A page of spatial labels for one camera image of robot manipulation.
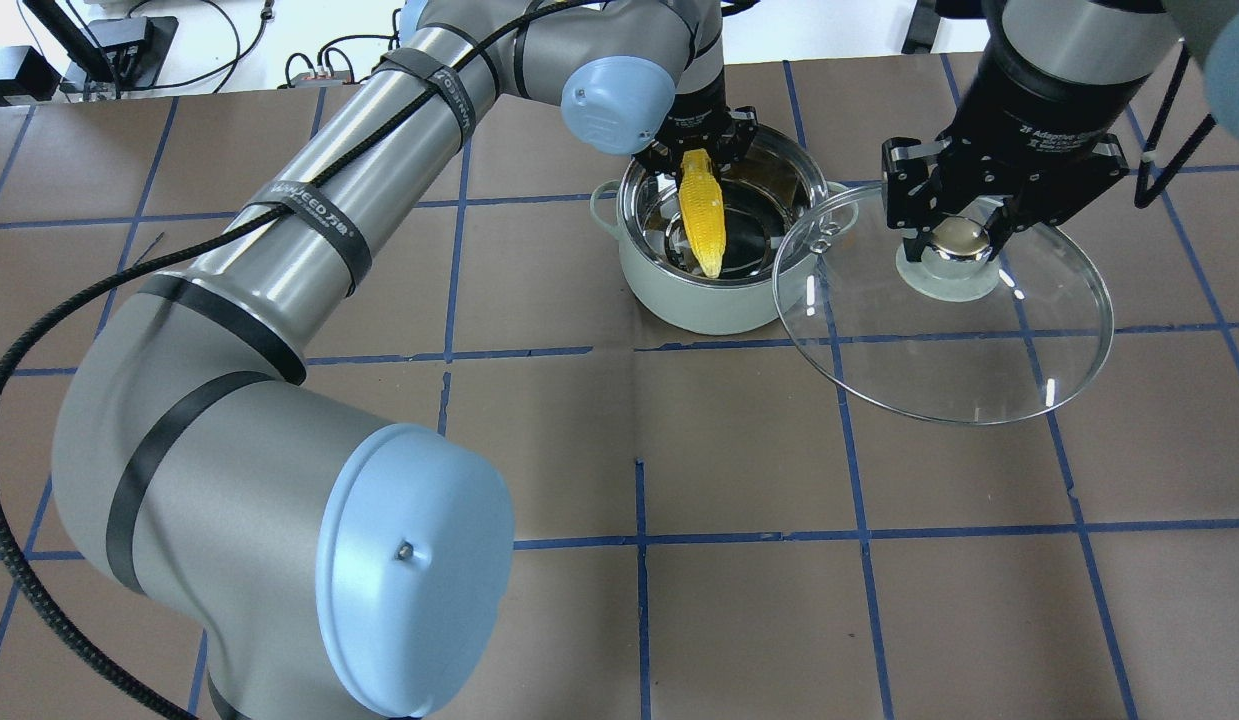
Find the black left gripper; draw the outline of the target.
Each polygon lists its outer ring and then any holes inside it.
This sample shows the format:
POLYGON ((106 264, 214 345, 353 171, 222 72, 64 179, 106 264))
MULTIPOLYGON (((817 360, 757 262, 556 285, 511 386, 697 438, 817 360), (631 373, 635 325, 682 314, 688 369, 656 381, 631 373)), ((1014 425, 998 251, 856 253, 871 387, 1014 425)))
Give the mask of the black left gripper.
POLYGON ((733 164, 743 161, 760 133, 760 118, 752 107, 730 108, 727 82, 714 79, 688 94, 675 95, 655 140, 634 154, 634 161, 655 176, 681 178, 684 154, 705 149, 712 157, 712 176, 724 181, 733 164))

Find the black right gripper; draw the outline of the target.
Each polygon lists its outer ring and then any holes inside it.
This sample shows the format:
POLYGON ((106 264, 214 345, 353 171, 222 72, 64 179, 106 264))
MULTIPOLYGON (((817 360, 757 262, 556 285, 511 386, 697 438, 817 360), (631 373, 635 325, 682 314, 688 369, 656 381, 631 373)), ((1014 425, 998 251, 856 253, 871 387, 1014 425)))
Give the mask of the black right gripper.
POLYGON ((984 149, 971 138, 890 138, 881 146, 885 219, 901 229, 907 263, 921 263, 935 228, 975 200, 999 200, 984 229, 989 260, 1014 234, 1035 224, 1059 226, 1130 173, 1114 135, 1066 157, 1017 156, 1018 146, 984 149))

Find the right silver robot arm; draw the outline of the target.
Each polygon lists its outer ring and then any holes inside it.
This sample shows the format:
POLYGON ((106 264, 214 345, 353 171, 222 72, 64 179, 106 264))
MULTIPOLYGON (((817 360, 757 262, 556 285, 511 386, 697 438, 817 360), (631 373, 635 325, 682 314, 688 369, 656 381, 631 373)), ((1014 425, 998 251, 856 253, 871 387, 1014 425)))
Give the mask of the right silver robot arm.
POLYGON ((1204 79, 1209 116, 1158 176, 1137 182, 1144 208, 1214 126, 1239 141, 1239 1, 985 1, 989 41, 952 123, 934 143, 881 147, 883 206, 921 263, 939 229, 983 196, 999 197, 980 249, 1070 221, 1127 164, 1111 126, 1163 56, 1183 45, 1204 79))

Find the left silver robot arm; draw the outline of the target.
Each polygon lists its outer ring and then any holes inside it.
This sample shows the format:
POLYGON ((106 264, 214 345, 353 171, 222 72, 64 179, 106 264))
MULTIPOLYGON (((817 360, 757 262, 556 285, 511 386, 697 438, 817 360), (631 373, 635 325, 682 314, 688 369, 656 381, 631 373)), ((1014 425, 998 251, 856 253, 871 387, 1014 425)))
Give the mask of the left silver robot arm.
POLYGON ((208 637, 223 718, 424 718, 510 575, 506 482, 440 432, 304 387, 304 351, 503 94, 602 152, 721 69, 716 1, 427 1, 415 32, 232 222, 144 271, 81 361, 52 480, 85 560, 208 637))

